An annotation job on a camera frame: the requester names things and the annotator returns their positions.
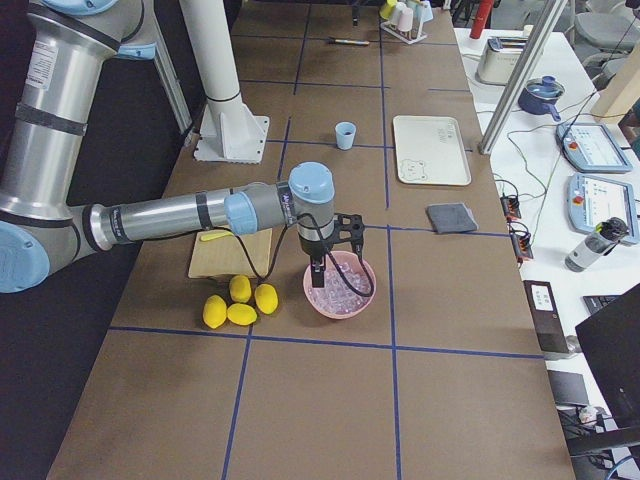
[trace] pink basket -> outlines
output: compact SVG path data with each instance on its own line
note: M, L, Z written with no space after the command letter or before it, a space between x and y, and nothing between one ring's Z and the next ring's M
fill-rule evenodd
M358 256L355 253L345 252L345 251L342 251L342 250L336 250L334 252L331 252L331 254L336 259L336 262L338 263L338 265L347 264L354 273L359 273L359 274L363 274L364 273L363 270L362 270L362 265L360 265L360 262L358 261ZM354 311L351 311L349 313L334 313L334 312L328 311L326 309L323 309L320 305L317 304L317 302L316 302L316 300L314 298L314 295L310 291L311 290L323 290L323 289L313 289L311 287L311 267L307 267L307 269L304 272L304 277L302 278L302 287L304 289L304 294L306 295L307 300L309 300L309 303L313 306L313 308L315 308L318 312L320 312L325 317L333 318L333 319L336 319L336 320L341 320L341 319L344 319L344 318L351 318L351 317L359 314L365 308L367 308L367 306L371 303L371 300L373 300L373 297L375 295L375 291L376 291L376 276L375 276L375 274L373 272L373 269L367 263L367 261L363 259L363 263L364 263L365 267L367 268L367 271L369 272L369 275L371 275L371 280L373 281L373 293L374 294L371 295L370 297L362 297L362 300L364 300L364 303L362 305L360 305L357 309L355 309ZM327 275L329 275L330 272L335 272L335 270L336 270L336 268L333 265L333 262L327 256L325 280L326 280ZM360 288L360 290L364 291L364 292L368 292L369 288L370 288L369 285L365 285L365 287L364 288Z

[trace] computer monitor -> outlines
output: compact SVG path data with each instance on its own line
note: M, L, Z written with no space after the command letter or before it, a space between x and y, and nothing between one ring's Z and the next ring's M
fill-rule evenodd
M629 447L640 457L640 284L579 324L576 334L618 430L570 439L569 453Z

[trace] red bottle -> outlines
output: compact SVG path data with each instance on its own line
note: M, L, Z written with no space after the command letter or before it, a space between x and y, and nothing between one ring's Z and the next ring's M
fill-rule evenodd
M493 8L493 0L481 0L480 6L478 7L478 12L476 13L476 19L473 22L473 27L471 28L471 38L480 38L482 34L482 30L484 30L484 26L487 23L487 19L491 14L491 9Z

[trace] yellow fruit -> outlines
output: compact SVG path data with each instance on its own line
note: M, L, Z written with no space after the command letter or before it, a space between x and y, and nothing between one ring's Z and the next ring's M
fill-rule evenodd
M227 309L227 317L236 325L246 327L258 319L258 313L245 303L234 303Z
M251 298L251 283L245 275L236 275L229 282L231 299L238 303L247 303Z
M278 308L278 293L272 285L268 283L258 285L254 295L256 306L262 313L271 315Z
M227 304L219 295L207 298L202 310L202 319L209 328L218 328L227 319Z

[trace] toaster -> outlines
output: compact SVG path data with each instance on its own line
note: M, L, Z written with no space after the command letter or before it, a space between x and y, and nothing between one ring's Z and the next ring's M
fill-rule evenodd
M526 44L522 37L490 37L476 71L478 81L506 85Z

